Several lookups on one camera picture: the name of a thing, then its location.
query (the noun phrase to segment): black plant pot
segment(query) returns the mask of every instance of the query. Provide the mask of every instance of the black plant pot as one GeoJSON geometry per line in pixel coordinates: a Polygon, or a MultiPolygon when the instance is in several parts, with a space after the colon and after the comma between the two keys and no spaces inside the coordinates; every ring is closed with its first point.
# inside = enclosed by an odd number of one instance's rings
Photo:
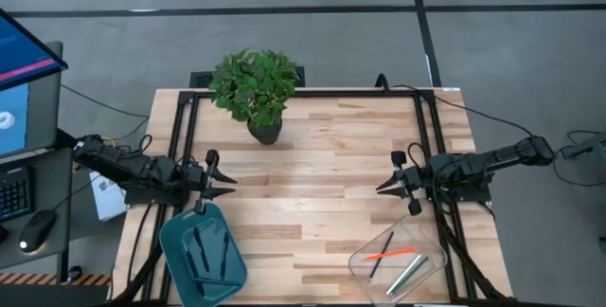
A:
{"type": "Polygon", "coordinates": [[[282,120],[279,123],[271,126],[265,126],[257,129],[253,129],[248,121],[248,131],[252,134],[258,142],[263,145],[271,145],[277,141],[277,137],[280,135],[282,130],[282,120]]]}

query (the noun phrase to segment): wooden tabletop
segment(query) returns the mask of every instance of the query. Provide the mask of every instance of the wooden tabletop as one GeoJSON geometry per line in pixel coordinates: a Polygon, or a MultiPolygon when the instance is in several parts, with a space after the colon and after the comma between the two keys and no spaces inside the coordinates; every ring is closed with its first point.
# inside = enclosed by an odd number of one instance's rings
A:
{"type": "MultiPolygon", "coordinates": [[[[463,104],[460,92],[437,89],[436,94],[463,104]]],[[[148,126],[153,143],[147,154],[168,152],[178,95],[176,89],[156,92],[148,126]]],[[[186,134],[188,106],[181,135],[186,134]]],[[[375,188],[393,171],[390,152],[419,142],[413,100],[292,98],[287,106],[278,142],[263,146],[249,134],[245,123],[231,120],[209,99],[200,102],[192,154],[204,159],[206,150],[217,149],[221,171],[239,181],[237,192],[215,201],[248,267],[246,285],[226,303],[369,303],[349,273],[348,259],[408,213],[406,200],[377,195],[375,188]]],[[[448,151],[473,152],[466,112],[441,102],[437,108],[448,151]]],[[[428,107],[424,112],[433,138],[428,107]]],[[[436,151],[435,142],[432,151],[436,151]]],[[[413,148],[412,156],[422,163],[419,149],[413,148]]],[[[193,206],[195,198],[197,192],[192,193],[186,208],[193,206]]],[[[414,223],[437,239],[431,204],[425,199],[421,203],[423,212],[414,223]]],[[[497,289],[511,294],[491,216],[477,204],[464,203],[459,208],[470,255],[497,289]]],[[[144,210],[133,207],[127,213],[114,269],[115,296],[126,286],[144,210]]],[[[149,255],[156,211],[156,207],[151,209],[143,225],[134,274],[149,255]]],[[[164,263],[163,257],[156,266],[152,298],[159,297],[164,263]]],[[[459,295],[464,297],[456,255],[453,263],[459,295]]],[[[448,301],[444,271],[436,272],[405,301],[448,301]]],[[[169,304],[178,303],[172,285],[169,304]]]]}

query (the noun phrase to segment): computer mouse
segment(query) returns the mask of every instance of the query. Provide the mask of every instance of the computer mouse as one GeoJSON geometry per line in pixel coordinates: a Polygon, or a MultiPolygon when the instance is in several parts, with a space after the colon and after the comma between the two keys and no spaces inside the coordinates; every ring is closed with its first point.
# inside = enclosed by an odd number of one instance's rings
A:
{"type": "Polygon", "coordinates": [[[45,242],[50,228],[55,224],[55,211],[40,210],[34,214],[21,231],[19,247],[25,253],[30,253],[45,242]]]}

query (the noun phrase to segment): clear plastic container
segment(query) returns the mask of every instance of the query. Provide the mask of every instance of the clear plastic container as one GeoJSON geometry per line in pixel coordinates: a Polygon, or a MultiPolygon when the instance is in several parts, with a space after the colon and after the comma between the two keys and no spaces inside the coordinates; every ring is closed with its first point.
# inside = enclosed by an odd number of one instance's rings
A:
{"type": "Polygon", "coordinates": [[[381,235],[370,241],[367,245],[355,252],[349,258],[349,270],[372,303],[379,306],[395,306],[413,289],[446,265],[446,253],[439,244],[422,231],[422,227],[415,217],[405,216],[392,225],[381,235]],[[397,251],[414,247],[414,252],[383,257],[370,277],[378,260],[368,260],[368,256],[383,253],[385,244],[389,240],[384,252],[397,251]],[[415,265],[416,270],[409,269],[405,275],[406,280],[391,295],[387,294],[394,283],[404,274],[416,257],[421,265],[415,265]]]}

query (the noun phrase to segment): computer monitor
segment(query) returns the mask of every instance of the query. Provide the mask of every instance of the computer monitor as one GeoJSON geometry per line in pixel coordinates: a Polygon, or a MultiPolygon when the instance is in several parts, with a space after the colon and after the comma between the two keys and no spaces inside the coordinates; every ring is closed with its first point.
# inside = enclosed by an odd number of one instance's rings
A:
{"type": "Polygon", "coordinates": [[[0,9],[0,91],[67,69],[67,63],[0,9]]]}

